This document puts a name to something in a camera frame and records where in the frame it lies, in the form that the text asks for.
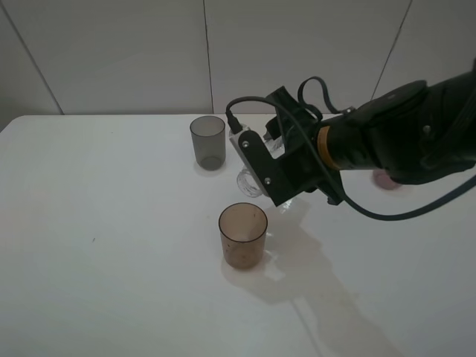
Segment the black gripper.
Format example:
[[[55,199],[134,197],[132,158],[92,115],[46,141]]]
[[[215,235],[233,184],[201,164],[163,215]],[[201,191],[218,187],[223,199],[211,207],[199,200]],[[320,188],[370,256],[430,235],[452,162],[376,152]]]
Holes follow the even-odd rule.
[[[273,192],[268,196],[275,205],[281,205],[300,193],[319,190],[327,196],[329,204],[339,205],[342,198],[313,155],[318,150],[317,137],[324,116],[303,99],[303,89],[298,89],[297,95],[294,98],[281,86],[266,97],[278,105],[276,116],[266,124],[266,134],[282,144],[277,155],[281,174],[276,182],[271,182]]]

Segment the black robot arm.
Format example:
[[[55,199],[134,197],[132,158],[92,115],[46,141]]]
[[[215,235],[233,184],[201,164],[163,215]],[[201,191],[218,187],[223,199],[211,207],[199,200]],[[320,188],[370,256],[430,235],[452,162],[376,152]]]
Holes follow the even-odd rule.
[[[266,135],[284,151],[260,181],[277,204],[319,190],[338,205],[349,170],[380,169],[398,184],[419,185],[475,165],[473,71],[432,86],[414,81],[330,119],[283,87],[268,98],[277,108]]]

